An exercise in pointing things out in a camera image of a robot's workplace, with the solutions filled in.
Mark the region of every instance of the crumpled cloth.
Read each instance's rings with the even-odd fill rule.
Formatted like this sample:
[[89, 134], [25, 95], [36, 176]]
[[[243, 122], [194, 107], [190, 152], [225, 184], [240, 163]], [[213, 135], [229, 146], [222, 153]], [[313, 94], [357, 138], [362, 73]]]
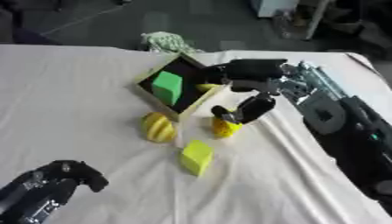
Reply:
[[157, 31], [142, 34], [142, 44], [153, 53], [203, 53], [204, 51], [189, 46], [175, 33]]

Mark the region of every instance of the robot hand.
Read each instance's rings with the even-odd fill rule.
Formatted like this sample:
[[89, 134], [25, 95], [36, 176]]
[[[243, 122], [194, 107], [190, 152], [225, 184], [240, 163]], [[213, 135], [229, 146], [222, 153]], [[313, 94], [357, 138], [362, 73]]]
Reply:
[[284, 73], [281, 65], [287, 59], [235, 59], [226, 64], [208, 66], [202, 70], [199, 83], [229, 84], [234, 92], [257, 90], [256, 96], [242, 102], [235, 111], [222, 106], [212, 108], [214, 116], [231, 123], [250, 123], [275, 107], [277, 87], [271, 80]]
[[77, 186], [99, 192], [108, 183], [84, 162], [51, 162], [19, 175], [0, 190], [0, 223], [42, 223], [68, 202]]

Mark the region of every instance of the striped yellow ball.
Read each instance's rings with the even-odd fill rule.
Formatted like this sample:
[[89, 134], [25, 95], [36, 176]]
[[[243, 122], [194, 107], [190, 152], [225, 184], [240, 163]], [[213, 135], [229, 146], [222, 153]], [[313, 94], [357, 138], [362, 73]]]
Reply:
[[172, 122], [158, 112], [149, 113], [143, 118], [143, 130], [147, 139], [155, 143], [170, 142], [177, 133]]

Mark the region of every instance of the yellow cube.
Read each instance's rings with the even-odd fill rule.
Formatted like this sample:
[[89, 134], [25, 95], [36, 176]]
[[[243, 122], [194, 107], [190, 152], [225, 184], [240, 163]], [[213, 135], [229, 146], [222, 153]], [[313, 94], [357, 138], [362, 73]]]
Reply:
[[181, 164], [192, 174], [200, 176], [213, 159], [214, 149], [207, 144], [192, 140], [181, 153]]

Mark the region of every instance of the white cloth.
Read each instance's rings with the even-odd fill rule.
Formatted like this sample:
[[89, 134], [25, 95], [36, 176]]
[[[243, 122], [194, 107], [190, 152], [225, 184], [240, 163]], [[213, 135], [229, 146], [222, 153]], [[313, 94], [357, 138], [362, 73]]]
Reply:
[[[130, 91], [132, 79], [164, 54], [105, 47], [0, 46], [0, 186], [55, 159], [84, 160], [110, 185], [86, 187], [48, 220], [56, 224], [391, 223], [318, 146], [282, 97], [235, 136], [214, 140], [209, 109], [233, 107], [249, 94], [225, 90], [180, 124], [180, 139], [202, 140], [215, 156], [200, 178], [180, 167], [180, 149], [143, 139], [140, 118], [152, 108]], [[392, 94], [382, 79], [343, 53], [217, 52], [234, 58], [288, 58], [319, 64], [350, 94], [392, 122]]]

